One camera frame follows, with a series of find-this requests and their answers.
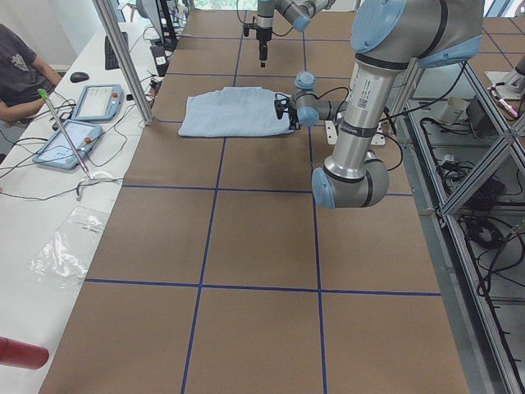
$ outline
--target light blue towel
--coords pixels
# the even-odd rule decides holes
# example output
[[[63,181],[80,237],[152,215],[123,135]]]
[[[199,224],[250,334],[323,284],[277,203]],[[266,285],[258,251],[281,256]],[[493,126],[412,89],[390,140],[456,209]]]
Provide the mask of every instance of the light blue towel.
[[[188,97],[179,135],[186,137],[263,137],[291,133],[287,116],[277,119],[271,90],[224,88]]]

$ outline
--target electronic equipment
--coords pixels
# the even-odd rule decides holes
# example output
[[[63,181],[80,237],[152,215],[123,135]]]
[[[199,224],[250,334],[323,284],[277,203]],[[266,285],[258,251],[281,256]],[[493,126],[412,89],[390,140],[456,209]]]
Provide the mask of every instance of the electronic equipment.
[[[136,7],[140,16],[151,21],[157,31],[158,42],[167,51],[175,51],[179,40],[171,20],[168,0],[137,0]]]
[[[89,79],[89,75],[85,72],[82,72],[82,71],[77,71],[77,72],[74,72],[73,74],[71,74],[71,76],[69,77],[69,80],[76,84],[78,82],[82,82],[84,80],[88,80]]]
[[[157,68],[157,75],[164,76],[167,71],[169,63],[167,61],[166,53],[164,52],[164,47],[162,45],[152,45],[149,47],[153,59],[155,60],[155,67]]]
[[[85,86],[71,119],[74,121],[110,121],[122,104],[120,85]]]
[[[491,119],[486,114],[482,104],[475,98],[467,107],[467,117],[473,132],[478,138],[495,135],[496,130]]]
[[[81,158],[84,158],[93,148],[102,134],[102,127],[93,123],[68,120],[64,122],[67,134]],[[66,137],[59,130],[33,156],[33,163],[71,170],[79,164],[73,154]]]
[[[126,43],[126,48],[128,48],[128,34],[125,31],[122,31],[122,38],[124,39],[124,42]],[[119,68],[118,65],[118,59],[116,58],[115,51],[113,50],[113,47],[111,43],[109,42],[109,38],[106,36],[106,39],[104,40],[104,61],[105,61],[105,68],[106,70],[114,70],[116,68]]]
[[[59,115],[59,119],[60,119],[60,121],[62,122],[62,124],[64,123],[64,121],[66,121],[66,120],[68,120],[68,119],[71,119],[71,114],[72,114],[72,113],[73,113],[73,112],[69,111],[69,112],[64,112],[64,113],[62,113],[62,114]],[[59,129],[59,127],[58,127],[58,123],[55,121],[55,122],[52,124],[51,128],[52,128],[53,130],[57,131],[57,130]]]

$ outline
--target white wall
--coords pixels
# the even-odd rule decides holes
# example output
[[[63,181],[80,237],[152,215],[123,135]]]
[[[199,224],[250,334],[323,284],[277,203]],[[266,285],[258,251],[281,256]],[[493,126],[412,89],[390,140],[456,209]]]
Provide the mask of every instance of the white wall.
[[[66,32],[71,46],[79,54],[102,26],[93,2],[91,0],[47,1]]]
[[[47,0],[2,0],[4,24],[51,64],[71,64],[76,54]]]
[[[70,66],[101,26],[92,0],[0,2],[0,23],[52,65]]]

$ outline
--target red cylinder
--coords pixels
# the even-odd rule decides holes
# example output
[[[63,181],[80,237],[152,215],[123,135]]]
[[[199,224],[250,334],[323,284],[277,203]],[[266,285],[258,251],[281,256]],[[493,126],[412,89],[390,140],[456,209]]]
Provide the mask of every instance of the red cylinder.
[[[0,364],[38,369],[48,362],[46,348],[0,337]]]

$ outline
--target metal pole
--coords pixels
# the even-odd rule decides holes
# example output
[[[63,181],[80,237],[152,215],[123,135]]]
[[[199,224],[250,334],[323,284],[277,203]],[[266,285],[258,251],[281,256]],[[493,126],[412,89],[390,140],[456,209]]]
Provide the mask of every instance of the metal pole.
[[[76,157],[76,159],[79,162],[80,167],[82,168],[82,171],[84,171],[84,174],[88,177],[88,179],[91,179],[91,174],[89,173],[88,167],[84,164],[82,161],[82,158],[80,157],[79,153],[76,150],[75,144],[71,140],[71,137],[66,131],[66,128],[62,124],[62,121],[60,120],[60,117],[57,115],[57,112],[55,111],[55,108],[53,108],[53,105],[51,104],[51,101],[49,101],[48,93],[44,89],[39,89],[39,94],[42,100],[46,103],[48,106],[48,109],[52,115],[52,117],[55,119],[55,122],[58,124],[58,128],[60,128],[60,131],[66,137],[66,141],[69,144],[71,148],[71,152],[73,152],[73,155]]]
[[[115,10],[113,9],[112,4],[107,0],[93,0],[93,5],[95,5],[98,17],[106,30],[109,42],[113,47],[116,58],[118,59],[118,64],[122,69],[122,73],[124,74],[124,78],[126,79],[131,93],[133,94],[133,98],[137,103],[144,124],[149,125],[153,120],[151,108],[149,107],[148,100],[146,100],[142,90],[142,85],[140,84],[139,76],[137,76],[137,71],[133,66],[133,62],[131,61],[128,48],[122,38],[121,29],[116,21]]]

